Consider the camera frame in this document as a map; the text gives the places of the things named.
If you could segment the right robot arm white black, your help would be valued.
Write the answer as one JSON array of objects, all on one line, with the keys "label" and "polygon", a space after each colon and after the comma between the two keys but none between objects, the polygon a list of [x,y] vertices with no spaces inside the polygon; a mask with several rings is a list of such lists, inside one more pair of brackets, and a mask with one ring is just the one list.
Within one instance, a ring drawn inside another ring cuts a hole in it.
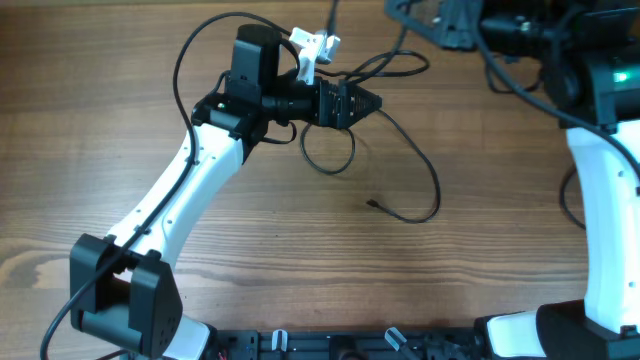
[{"label": "right robot arm white black", "polygon": [[639,42],[635,1],[415,1],[386,13],[436,46],[479,51],[488,75],[555,117],[581,186],[588,283],[580,300],[476,322],[485,359],[639,355]]}]

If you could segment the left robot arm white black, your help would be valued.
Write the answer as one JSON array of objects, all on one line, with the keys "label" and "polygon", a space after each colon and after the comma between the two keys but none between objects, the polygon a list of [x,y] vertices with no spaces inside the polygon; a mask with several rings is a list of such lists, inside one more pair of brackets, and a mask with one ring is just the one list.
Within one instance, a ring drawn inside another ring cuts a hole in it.
[{"label": "left robot arm white black", "polygon": [[264,142],[271,122],[348,129],[378,110],[379,96],[317,77],[337,39],[245,24],[231,68],[186,114],[181,150],[138,206],[106,236],[81,236],[70,253],[74,329],[146,359],[219,359],[214,327],[183,312],[173,271],[215,194]]}]

